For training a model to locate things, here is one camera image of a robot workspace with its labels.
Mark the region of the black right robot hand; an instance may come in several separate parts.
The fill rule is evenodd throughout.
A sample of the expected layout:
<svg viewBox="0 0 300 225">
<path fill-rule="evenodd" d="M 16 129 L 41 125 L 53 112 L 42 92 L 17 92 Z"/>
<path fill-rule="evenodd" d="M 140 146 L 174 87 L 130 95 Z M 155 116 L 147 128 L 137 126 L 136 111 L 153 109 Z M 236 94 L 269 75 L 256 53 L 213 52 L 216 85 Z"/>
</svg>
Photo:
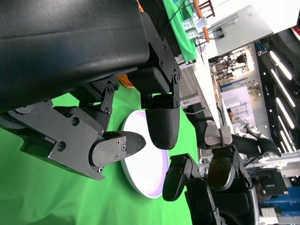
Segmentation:
<svg viewBox="0 0 300 225">
<path fill-rule="evenodd" d="M 204 143 L 212 151 L 206 165 L 197 164 L 188 153 L 171 157 L 163 199 L 173 202 L 184 194 L 194 225 L 258 224 L 255 185 L 240 157 L 260 157 L 258 138 L 232 135 L 228 126 L 208 125 Z"/>
</svg>

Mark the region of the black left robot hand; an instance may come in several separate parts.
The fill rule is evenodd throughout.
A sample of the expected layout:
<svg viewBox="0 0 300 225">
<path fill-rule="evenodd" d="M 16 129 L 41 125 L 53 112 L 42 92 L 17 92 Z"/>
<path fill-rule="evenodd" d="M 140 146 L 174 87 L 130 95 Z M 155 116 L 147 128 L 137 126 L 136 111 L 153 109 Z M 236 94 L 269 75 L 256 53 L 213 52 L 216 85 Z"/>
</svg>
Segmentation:
<svg viewBox="0 0 300 225">
<path fill-rule="evenodd" d="M 0 126 L 23 152 L 96 180 L 138 153 L 140 134 L 107 129 L 122 74 L 140 92 L 153 144 L 173 149 L 180 68 L 138 1 L 1 1 Z"/>
</svg>

